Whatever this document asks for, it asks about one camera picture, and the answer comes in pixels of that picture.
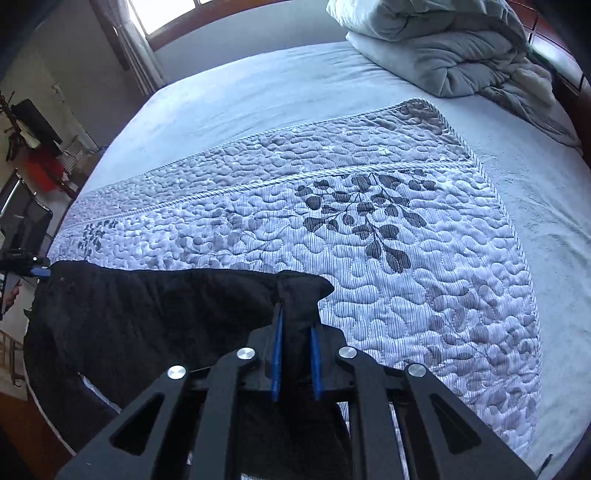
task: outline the patterned bedspread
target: patterned bedspread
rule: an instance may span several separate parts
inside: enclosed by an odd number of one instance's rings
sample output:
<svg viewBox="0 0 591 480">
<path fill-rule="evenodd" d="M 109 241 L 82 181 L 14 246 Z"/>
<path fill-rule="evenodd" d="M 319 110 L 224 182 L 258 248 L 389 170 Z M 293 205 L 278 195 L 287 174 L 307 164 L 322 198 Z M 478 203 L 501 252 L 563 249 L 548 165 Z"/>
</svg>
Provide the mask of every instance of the patterned bedspread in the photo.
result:
<svg viewBox="0 0 591 480">
<path fill-rule="evenodd" d="M 518 454 L 532 439 L 541 345 L 527 262 L 482 165 L 424 100 L 264 132 L 89 192 L 50 258 L 322 275 L 335 292 L 321 318 L 350 345 L 426 365 Z"/>
</svg>

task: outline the gray curtain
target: gray curtain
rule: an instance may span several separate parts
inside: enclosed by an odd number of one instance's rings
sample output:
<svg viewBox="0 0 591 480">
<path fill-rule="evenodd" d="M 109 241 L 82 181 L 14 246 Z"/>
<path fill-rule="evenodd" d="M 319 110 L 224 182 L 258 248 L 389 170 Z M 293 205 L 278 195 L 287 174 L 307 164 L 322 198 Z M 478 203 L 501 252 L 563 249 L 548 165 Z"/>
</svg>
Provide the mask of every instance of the gray curtain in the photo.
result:
<svg viewBox="0 0 591 480">
<path fill-rule="evenodd" d="M 168 82 L 148 41 L 131 21 L 127 1 L 97 0 L 97 3 L 117 31 L 139 88 L 146 97 L 150 97 Z"/>
</svg>

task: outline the fitted sheet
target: fitted sheet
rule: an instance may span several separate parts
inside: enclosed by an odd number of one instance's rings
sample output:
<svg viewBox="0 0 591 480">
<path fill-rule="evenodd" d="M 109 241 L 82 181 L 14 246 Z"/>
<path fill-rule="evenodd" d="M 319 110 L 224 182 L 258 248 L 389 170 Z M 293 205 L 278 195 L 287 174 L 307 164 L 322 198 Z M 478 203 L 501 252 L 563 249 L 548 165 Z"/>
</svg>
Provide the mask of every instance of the fitted sheet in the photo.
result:
<svg viewBox="0 0 591 480">
<path fill-rule="evenodd" d="M 274 128 L 421 97 L 484 164 L 528 258 L 543 345 L 538 422 L 525 460 L 551 478 L 591 421 L 591 171 L 572 148 L 480 97 L 434 98 L 349 44 L 243 59 L 150 99 L 108 149 L 82 193 Z M 564 122 L 570 122 L 566 113 Z"/>
</svg>

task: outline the window frame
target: window frame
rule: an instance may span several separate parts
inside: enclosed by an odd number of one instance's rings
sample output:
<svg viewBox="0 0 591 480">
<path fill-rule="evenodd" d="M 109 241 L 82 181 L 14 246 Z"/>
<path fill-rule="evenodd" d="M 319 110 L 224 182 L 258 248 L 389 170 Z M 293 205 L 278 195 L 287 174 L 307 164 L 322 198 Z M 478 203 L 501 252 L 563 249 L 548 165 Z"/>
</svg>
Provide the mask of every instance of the window frame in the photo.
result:
<svg viewBox="0 0 591 480">
<path fill-rule="evenodd" d="M 200 4 L 193 0 L 195 8 L 180 17 L 168 22 L 153 33 L 146 35 L 146 40 L 154 51 L 173 42 L 187 33 L 197 30 L 207 24 L 264 5 L 277 4 L 293 0 L 211 0 Z"/>
</svg>

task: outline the silver screw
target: silver screw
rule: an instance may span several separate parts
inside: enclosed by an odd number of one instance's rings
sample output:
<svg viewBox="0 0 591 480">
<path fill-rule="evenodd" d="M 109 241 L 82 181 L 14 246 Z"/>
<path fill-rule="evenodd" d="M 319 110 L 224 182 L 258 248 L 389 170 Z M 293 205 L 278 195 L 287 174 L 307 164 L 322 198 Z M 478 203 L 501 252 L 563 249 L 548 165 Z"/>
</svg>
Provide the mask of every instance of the silver screw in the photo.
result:
<svg viewBox="0 0 591 480">
<path fill-rule="evenodd" d="M 168 369 L 167 374 L 173 380 L 179 380 L 187 374 L 187 369 L 182 365 L 175 365 L 174 367 L 170 367 Z"/>
<path fill-rule="evenodd" d="M 424 377 L 427 373 L 427 369 L 421 364 L 412 364 L 408 367 L 408 374 L 413 377 Z"/>
<path fill-rule="evenodd" d="M 236 352 L 236 355 L 240 360 L 250 360 L 252 357 L 255 356 L 255 354 L 256 352 L 254 348 L 250 348 L 247 346 L 244 348 L 240 348 L 240 350 Z"/>
<path fill-rule="evenodd" d="M 357 350 L 355 350 L 352 346 L 344 346 L 339 348 L 339 356 L 342 358 L 355 358 L 357 355 Z"/>
</svg>

